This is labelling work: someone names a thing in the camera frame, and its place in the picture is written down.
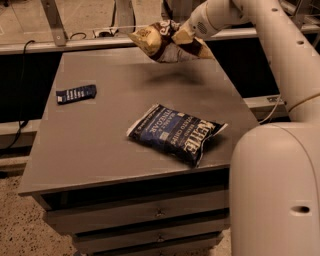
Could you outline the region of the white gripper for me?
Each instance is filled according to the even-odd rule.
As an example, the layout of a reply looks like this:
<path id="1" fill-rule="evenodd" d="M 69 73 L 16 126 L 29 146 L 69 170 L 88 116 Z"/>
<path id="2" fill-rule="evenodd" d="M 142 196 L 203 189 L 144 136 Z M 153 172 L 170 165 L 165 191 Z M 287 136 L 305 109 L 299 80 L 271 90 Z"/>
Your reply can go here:
<path id="1" fill-rule="evenodd" d="M 191 44 L 195 37 L 206 39 L 218 33 L 207 15 L 208 3 L 199 5 L 182 27 L 174 33 L 172 40 L 176 45 Z"/>

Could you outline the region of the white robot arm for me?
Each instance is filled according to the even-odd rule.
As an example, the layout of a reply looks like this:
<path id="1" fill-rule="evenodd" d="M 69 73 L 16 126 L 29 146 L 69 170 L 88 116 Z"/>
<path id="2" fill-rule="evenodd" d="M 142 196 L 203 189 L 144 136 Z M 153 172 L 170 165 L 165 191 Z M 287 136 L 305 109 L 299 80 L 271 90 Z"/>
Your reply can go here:
<path id="1" fill-rule="evenodd" d="M 233 151 L 232 256 L 320 256 L 320 55 L 278 0 L 205 0 L 183 27 L 208 38 L 245 20 L 290 119 L 255 127 Z"/>

